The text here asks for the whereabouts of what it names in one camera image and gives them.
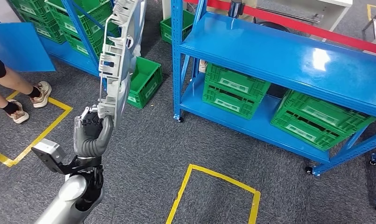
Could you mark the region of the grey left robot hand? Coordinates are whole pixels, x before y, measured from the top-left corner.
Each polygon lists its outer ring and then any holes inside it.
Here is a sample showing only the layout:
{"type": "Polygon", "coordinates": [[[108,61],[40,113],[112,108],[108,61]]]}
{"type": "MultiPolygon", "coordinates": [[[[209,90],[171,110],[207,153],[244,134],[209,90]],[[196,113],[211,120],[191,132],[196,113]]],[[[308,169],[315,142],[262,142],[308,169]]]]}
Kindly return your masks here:
{"type": "Polygon", "coordinates": [[[74,121],[74,147],[107,147],[114,128],[113,117],[105,115],[103,109],[96,105],[85,107],[81,115],[74,121]]]}

